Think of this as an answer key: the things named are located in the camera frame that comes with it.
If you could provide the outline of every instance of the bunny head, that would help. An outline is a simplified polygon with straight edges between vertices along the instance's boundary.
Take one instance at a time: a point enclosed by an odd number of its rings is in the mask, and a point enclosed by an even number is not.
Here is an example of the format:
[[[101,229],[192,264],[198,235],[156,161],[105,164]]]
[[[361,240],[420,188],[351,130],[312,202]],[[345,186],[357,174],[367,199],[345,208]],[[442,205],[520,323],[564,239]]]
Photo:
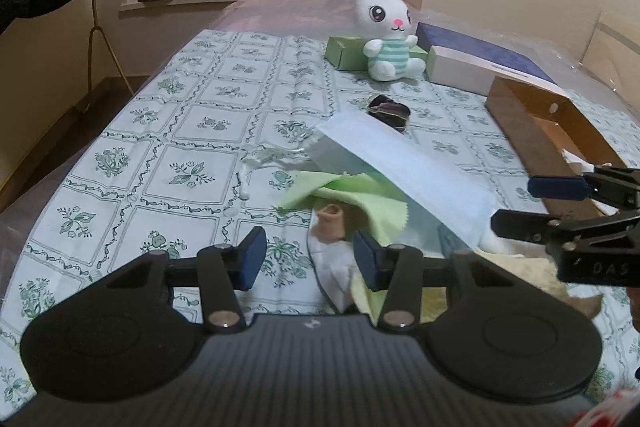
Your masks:
[[[403,0],[355,0],[356,23],[372,39],[405,38],[411,18]]]

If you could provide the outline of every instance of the white plush toy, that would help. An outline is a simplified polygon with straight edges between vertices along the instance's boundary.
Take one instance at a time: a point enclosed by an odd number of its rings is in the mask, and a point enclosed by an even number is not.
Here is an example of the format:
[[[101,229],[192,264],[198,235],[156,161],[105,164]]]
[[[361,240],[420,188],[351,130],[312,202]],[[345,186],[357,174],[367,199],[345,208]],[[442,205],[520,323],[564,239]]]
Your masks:
[[[409,10],[402,0],[355,0],[356,23],[375,37],[362,52],[369,57],[369,74],[388,82],[398,78],[417,78],[424,73],[424,61],[409,58],[418,42],[411,32]]]

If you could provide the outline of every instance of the logo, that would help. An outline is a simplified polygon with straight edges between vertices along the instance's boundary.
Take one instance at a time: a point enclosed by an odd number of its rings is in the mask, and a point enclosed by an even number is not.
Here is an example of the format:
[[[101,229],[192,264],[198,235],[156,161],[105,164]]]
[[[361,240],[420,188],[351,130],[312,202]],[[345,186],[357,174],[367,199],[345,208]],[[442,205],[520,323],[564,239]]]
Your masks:
[[[305,328],[309,328],[310,330],[316,330],[320,327],[321,323],[317,319],[311,319],[309,322],[303,323]]]

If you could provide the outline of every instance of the floral tablecloth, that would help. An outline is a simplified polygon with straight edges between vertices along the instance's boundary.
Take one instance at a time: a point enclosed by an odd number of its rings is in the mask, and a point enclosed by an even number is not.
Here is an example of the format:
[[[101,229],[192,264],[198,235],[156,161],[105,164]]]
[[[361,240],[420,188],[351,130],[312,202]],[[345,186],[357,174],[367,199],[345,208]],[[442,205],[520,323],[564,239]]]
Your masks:
[[[239,295],[247,317],[332,313],[306,251],[310,214],[274,208],[292,178],[278,168],[254,171],[252,196],[242,201],[239,162],[262,144],[297,146],[334,112],[362,110],[373,93],[408,105],[406,135],[484,178],[505,206],[544,211],[528,194],[527,173],[482,96],[423,80],[379,84],[336,71],[323,58],[324,46],[304,37],[204,30],[127,103],[52,197],[15,268],[0,311],[0,416],[33,394],[18,355],[30,320],[151,249],[194,256],[213,243],[236,244],[260,225],[268,234],[267,259],[254,288]],[[637,127],[575,99],[638,165]],[[592,386],[596,397],[631,384],[640,362],[626,296],[621,289],[605,292],[596,319],[605,344]],[[196,291],[178,289],[174,306],[199,321],[198,299]]]

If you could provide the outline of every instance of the teal striped body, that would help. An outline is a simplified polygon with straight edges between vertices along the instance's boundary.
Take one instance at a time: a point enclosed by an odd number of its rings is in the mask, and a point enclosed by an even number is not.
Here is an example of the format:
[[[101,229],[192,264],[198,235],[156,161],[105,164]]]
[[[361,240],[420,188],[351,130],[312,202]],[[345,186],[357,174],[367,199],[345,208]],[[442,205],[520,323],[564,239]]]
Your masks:
[[[409,61],[409,46],[404,38],[382,39],[382,49],[378,55],[369,59],[369,68],[381,60],[393,64],[396,74],[403,74]]]

